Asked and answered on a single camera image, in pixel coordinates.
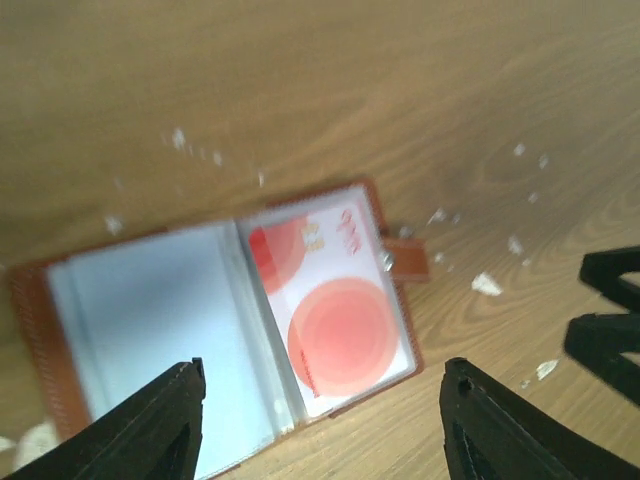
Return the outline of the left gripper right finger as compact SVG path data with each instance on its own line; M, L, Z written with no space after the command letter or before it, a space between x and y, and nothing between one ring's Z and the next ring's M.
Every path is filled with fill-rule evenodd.
M469 361L445 363L440 391L452 479L595 479L598 449Z

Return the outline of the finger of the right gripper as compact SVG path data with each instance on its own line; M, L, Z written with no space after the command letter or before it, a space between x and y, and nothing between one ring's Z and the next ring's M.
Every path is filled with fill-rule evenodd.
M639 406L639 314L586 314L572 319L564 351L613 390Z
M639 246L597 251L583 257L579 280L629 312L639 312L639 286L623 279L639 272Z

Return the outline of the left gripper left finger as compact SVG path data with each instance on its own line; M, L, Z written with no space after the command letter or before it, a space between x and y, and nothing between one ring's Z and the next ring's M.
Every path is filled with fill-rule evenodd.
M10 479L193 479L202 442L203 361L180 362Z

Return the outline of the red circles card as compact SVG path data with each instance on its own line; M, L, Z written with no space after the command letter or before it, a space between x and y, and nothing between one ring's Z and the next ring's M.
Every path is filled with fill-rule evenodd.
M243 233L307 417L415 372L363 187L277 207Z

